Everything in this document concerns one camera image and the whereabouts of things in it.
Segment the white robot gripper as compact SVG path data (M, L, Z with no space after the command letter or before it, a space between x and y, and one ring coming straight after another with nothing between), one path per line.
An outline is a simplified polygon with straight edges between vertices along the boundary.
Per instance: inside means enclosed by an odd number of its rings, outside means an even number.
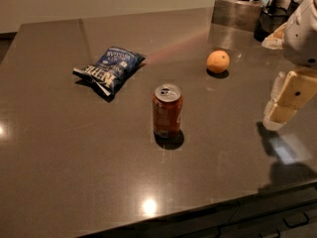
M262 41L270 50L281 50L294 64L317 67L316 0L303 0L287 24L280 25ZM317 94L317 71L298 68L281 71L274 81L270 101L264 109L264 127L277 131Z

